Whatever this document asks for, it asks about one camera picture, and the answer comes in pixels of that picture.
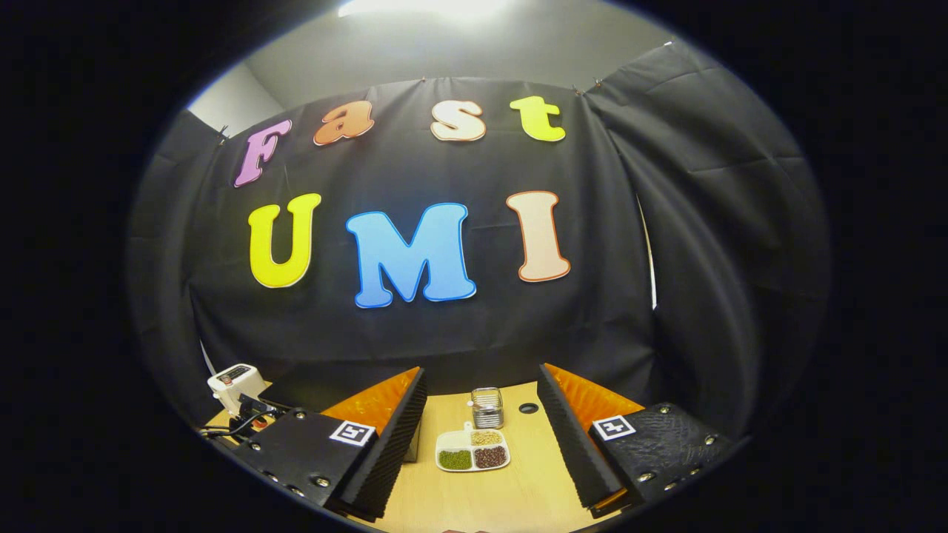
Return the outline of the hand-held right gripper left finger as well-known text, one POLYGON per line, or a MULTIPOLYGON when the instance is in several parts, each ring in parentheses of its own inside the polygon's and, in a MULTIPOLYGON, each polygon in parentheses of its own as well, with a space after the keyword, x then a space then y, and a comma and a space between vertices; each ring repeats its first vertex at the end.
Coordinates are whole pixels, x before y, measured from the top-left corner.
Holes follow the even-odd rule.
POLYGON ((235 456, 308 506, 379 519, 428 394, 417 366, 295 368, 260 395, 277 420, 235 456))

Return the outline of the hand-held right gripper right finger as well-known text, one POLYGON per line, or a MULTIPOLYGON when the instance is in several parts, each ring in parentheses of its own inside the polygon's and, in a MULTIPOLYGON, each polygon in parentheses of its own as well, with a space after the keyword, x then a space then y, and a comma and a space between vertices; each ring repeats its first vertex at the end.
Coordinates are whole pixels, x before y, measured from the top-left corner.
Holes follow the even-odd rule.
POLYGON ((549 363, 539 367, 536 394, 579 502, 595 518, 680 492, 735 445, 673 403, 646 407, 549 363))

